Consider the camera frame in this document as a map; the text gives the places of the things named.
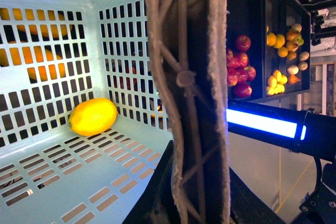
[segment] black tray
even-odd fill
[[[277,55],[276,49],[266,45],[266,25],[273,33],[286,36],[289,25],[300,23],[303,27],[301,35],[305,43],[297,53],[310,52],[310,14],[302,4],[298,0],[228,0],[228,10],[230,13],[227,16],[227,47],[234,49],[237,36],[249,36],[251,38],[251,48],[247,51],[249,65],[257,71],[256,78],[250,83],[253,89],[252,95],[244,100],[266,102],[308,91],[310,88],[309,60],[306,61],[308,69],[297,74],[301,79],[300,83],[286,84],[286,91],[283,94],[270,97],[266,94],[267,79],[274,70],[279,69],[289,76],[286,73],[287,67],[298,63],[298,58],[297,61],[287,62],[286,58],[280,58]],[[231,88],[229,88],[229,98],[235,98]]]

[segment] red apple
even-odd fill
[[[233,57],[230,61],[226,62],[227,68],[238,68],[240,66],[240,58]]]
[[[235,41],[235,47],[237,50],[246,52],[251,46],[251,40],[246,35],[240,35]]]
[[[233,94],[239,98],[247,98],[252,94],[252,88],[246,83],[239,83],[233,88]]]
[[[238,82],[237,79],[237,73],[236,70],[234,68],[228,68],[227,69],[227,85],[229,87],[233,87],[234,85],[236,85]]]
[[[248,56],[244,52],[234,52],[234,58],[237,57],[239,59],[239,67],[244,68],[248,64]]]
[[[233,52],[231,49],[226,48],[226,62],[230,62],[233,59]]]
[[[252,66],[246,66],[244,67],[244,70],[247,72],[247,81],[253,81],[254,78],[256,77],[256,69]]]
[[[237,73],[238,83],[244,83],[247,80],[248,75],[247,75],[247,72],[243,68],[236,69],[236,73]]]

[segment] plastic basket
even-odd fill
[[[121,223],[172,139],[148,68],[144,0],[0,8],[0,223]],[[116,123],[71,132],[74,107],[97,97],[117,105]]]

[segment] led light bar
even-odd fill
[[[268,118],[266,116],[250,114],[242,111],[227,109],[226,120],[241,126],[249,127],[290,138],[295,137],[297,123],[287,122],[279,119]],[[303,126],[301,140],[305,139],[307,128]]]

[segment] screw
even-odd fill
[[[332,208],[335,208],[336,207],[336,203],[333,202],[333,201],[330,201],[329,202],[329,206],[332,207]]]

